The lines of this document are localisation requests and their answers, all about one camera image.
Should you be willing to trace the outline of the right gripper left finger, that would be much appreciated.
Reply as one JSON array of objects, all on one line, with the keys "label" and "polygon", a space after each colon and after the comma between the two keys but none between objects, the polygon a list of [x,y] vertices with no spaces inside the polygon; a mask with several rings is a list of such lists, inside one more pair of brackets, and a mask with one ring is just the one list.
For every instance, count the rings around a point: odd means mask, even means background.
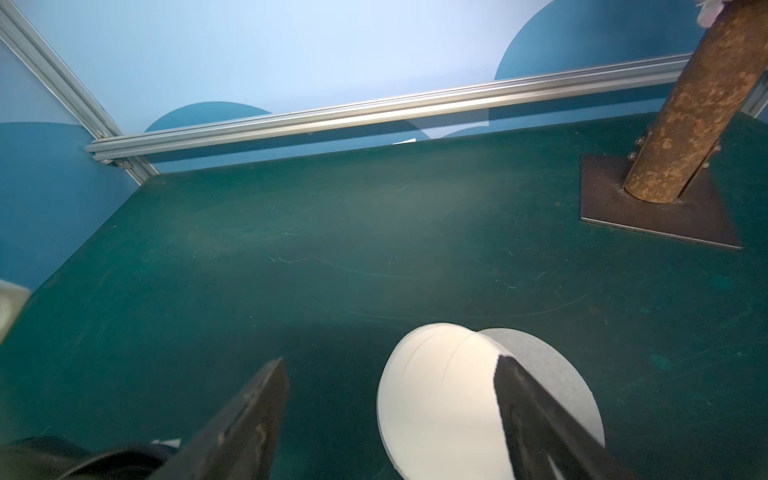
[{"label": "right gripper left finger", "polygon": [[268,479],[289,391],[281,358],[267,362],[153,479]]}]

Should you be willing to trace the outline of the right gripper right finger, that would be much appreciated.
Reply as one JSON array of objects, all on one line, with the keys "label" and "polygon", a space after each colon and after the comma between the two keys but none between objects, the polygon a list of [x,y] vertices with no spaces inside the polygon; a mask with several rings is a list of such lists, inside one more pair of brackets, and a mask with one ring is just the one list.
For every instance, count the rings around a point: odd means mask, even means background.
[{"label": "right gripper right finger", "polygon": [[636,477],[515,358],[498,357],[493,382],[516,479]]}]

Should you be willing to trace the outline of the black cup lid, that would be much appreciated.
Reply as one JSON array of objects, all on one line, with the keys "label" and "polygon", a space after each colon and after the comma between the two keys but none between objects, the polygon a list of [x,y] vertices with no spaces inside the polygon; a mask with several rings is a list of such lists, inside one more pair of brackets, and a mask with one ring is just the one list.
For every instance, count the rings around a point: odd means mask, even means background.
[{"label": "black cup lid", "polygon": [[146,479],[178,448],[162,443],[91,452],[55,436],[17,440],[1,447],[3,479]]}]

